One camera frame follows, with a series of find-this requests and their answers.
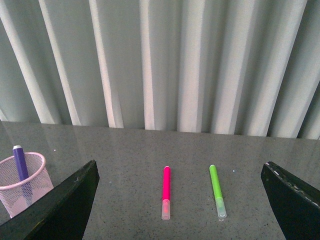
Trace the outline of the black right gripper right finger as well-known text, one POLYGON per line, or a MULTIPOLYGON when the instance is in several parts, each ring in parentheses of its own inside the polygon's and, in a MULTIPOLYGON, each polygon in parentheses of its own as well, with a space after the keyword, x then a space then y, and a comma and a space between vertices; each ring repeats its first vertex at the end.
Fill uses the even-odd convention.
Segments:
POLYGON ((284 237, 318 240, 320 191, 272 161, 263 165, 260 176, 284 237))

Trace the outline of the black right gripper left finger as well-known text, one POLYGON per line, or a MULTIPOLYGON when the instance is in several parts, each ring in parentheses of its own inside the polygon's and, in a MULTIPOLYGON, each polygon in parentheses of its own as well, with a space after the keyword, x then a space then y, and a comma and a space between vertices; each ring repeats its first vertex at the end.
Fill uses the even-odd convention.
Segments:
POLYGON ((0 227, 2 240, 81 240, 100 176, 89 161, 57 187, 0 227))

